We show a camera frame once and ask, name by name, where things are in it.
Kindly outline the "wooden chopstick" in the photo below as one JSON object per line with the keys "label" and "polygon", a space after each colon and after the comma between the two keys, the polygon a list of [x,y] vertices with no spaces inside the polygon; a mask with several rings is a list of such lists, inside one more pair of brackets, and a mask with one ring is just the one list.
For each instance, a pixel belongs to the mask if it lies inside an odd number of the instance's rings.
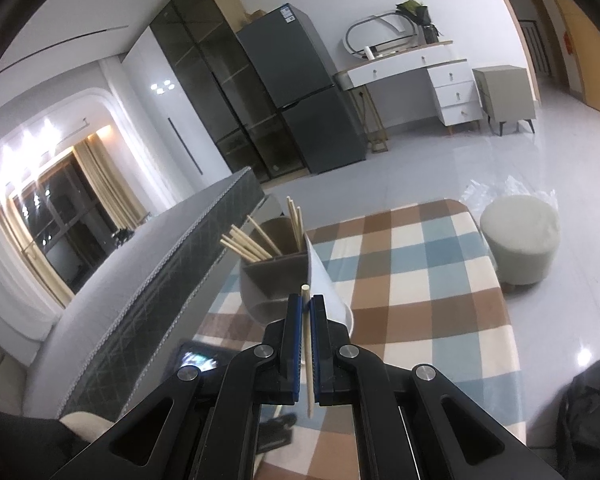
{"label": "wooden chopstick", "polygon": [[304,227],[301,208],[296,205],[290,196],[286,197],[286,201],[292,232],[294,232],[294,239],[296,240],[298,251],[304,252],[306,250],[306,242],[304,241]]}
{"label": "wooden chopstick", "polygon": [[275,252],[275,255],[282,256],[283,253],[274,243],[274,240],[272,240],[272,238],[268,236],[268,233],[260,227],[260,224],[256,220],[254,220],[249,214],[247,214],[247,220],[253,225],[254,229],[261,235],[261,237],[268,243],[268,246],[272,248],[272,251]]}
{"label": "wooden chopstick", "polygon": [[260,260],[272,259],[273,255],[265,250],[261,245],[252,240],[247,234],[238,229],[237,226],[230,227],[230,236],[243,248],[249,250],[253,255],[256,255]]}
{"label": "wooden chopstick", "polygon": [[303,284],[300,292],[302,299],[302,352],[304,357],[304,367],[306,368],[306,414],[308,414],[308,419],[311,419],[314,413],[314,374],[312,356],[310,286],[308,284]]}
{"label": "wooden chopstick", "polygon": [[258,244],[248,242],[248,240],[243,240],[242,238],[222,235],[220,243],[250,263],[262,262],[273,258],[269,252]]}

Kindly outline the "grey quilted mattress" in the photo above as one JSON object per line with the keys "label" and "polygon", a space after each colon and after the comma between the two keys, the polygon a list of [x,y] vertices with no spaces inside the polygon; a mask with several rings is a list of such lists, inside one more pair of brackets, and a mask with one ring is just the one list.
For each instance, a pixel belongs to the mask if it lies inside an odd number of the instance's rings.
{"label": "grey quilted mattress", "polygon": [[221,236],[263,199],[258,179],[244,168],[138,228],[46,338],[28,373],[23,415],[117,418],[186,300],[222,257]]}

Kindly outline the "checkered blue brown blanket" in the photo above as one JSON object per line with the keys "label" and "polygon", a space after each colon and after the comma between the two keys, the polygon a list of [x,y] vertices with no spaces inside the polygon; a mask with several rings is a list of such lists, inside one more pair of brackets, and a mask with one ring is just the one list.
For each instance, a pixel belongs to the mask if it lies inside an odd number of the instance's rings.
{"label": "checkered blue brown blanket", "polygon": [[[388,364],[431,364],[526,443],[521,372],[512,324],[486,243],[456,200],[408,205],[309,231],[341,300],[352,341]],[[195,339],[227,349],[262,339],[230,269]],[[255,479],[358,479],[351,410],[304,399],[291,445],[265,454]]]}

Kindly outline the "grey utensil holder cup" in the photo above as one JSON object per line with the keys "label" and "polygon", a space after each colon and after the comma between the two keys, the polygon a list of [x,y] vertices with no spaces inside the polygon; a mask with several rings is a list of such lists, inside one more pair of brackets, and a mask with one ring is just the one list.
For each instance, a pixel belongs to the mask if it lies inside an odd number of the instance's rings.
{"label": "grey utensil holder cup", "polygon": [[285,316],[288,296],[298,294],[302,285],[309,285],[312,295],[324,297],[327,317],[346,326],[352,335],[352,310],[338,296],[309,237],[304,237],[303,249],[299,250],[291,220],[285,216],[263,222],[261,229],[283,255],[256,263],[240,263],[239,292],[250,318],[261,326],[280,320]]}

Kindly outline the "black bag on floor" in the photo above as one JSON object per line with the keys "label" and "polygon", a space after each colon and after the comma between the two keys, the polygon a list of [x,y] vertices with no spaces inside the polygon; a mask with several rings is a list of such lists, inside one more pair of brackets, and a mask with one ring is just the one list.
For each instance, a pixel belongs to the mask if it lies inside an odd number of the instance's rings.
{"label": "black bag on floor", "polygon": [[560,399],[556,455],[565,479],[600,479],[600,360],[573,378]]}

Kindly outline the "wooden chopstick in cup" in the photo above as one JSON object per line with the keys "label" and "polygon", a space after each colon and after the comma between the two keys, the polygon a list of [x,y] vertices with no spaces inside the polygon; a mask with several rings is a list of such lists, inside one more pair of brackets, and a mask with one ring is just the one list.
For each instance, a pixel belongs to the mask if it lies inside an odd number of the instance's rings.
{"label": "wooden chopstick in cup", "polygon": [[304,227],[301,208],[296,205],[290,196],[286,197],[286,201],[292,232],[294,232],[294,239],[296,240],[298,251],[304,252],[306,250],[306,242],[304,241]]}

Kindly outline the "beige window curtain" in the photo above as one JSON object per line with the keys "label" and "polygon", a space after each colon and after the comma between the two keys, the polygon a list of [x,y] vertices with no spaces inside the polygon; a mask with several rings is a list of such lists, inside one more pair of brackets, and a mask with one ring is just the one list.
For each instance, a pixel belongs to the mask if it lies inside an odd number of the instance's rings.
{"label": "beige window curtain", "polygon": [[118,229],[137,229],[148,212],[106,151],[97,134],[74,144],[72,152],[96,197]]}

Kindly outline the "round beige ottoman stool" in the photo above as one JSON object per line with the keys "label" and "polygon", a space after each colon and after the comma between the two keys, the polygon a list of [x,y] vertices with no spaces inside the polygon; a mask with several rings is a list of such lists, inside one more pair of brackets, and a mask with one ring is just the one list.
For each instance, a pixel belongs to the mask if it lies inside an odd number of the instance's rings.
{"label": "round beige ottoman stool", "polygon": [[498,197],[483,211],[480,229],[502,283],[535,285],[550,273],[560,243],[558,211],[552,205],[530,195]]}

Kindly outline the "white dresser with drawers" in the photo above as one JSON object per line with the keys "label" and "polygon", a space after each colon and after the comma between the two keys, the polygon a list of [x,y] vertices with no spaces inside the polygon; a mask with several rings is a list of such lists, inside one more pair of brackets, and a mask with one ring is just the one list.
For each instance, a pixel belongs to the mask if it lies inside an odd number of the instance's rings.
{"label": "white dresser with drawers", "polygon": [[391,126],[435,119],[449,132],[480,127],[475,78],[452,40],[379,55],[342,70],[336,81],[353,99],[374,153],[388,151]]}

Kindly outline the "dark grey refrigerator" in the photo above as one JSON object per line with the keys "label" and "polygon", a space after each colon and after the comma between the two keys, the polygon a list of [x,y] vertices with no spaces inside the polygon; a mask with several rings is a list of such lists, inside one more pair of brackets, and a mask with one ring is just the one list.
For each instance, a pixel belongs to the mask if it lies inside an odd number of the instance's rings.
{"label": "dark grey refrigerator", "polygon": [[237,37],[312,174],[366,159],[358,114],[308,14],[285,3]]}

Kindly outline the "black glass wardrobe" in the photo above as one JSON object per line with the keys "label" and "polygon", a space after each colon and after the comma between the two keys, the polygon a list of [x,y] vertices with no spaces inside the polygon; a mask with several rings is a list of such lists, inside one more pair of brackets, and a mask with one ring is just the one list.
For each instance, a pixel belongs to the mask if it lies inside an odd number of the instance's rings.
{"label": "black glass wardrobe", "polygon": [[237,38],[248,23],[240,0],[170,0],[150,29],[228,168],[266,182],[304,162]]}

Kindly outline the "beige nightstand cabinet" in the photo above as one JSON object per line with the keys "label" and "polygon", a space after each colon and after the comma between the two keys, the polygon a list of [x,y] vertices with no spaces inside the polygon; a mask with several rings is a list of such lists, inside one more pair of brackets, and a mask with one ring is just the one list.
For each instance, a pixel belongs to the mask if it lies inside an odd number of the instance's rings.
{"label": "beige nightstand cabinet", "polygon": [[488,124],[498,124],[502,136],[508,122],[525,122],[535,133],[535,107],[528,72],[523,67],[494,65],[472,70]]}

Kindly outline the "oval vanity mirror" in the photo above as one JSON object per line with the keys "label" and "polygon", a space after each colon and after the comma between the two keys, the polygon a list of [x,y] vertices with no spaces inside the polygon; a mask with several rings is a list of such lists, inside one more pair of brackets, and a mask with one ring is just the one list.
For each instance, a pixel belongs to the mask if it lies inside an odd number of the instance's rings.
{"label": "oval vanity mirror", "polygon": [[366,50],[379,58],[419,44],[418,26],[398,10],[360,18],[348,26],[342,37],[343,47],[357,58],[366,58]]}

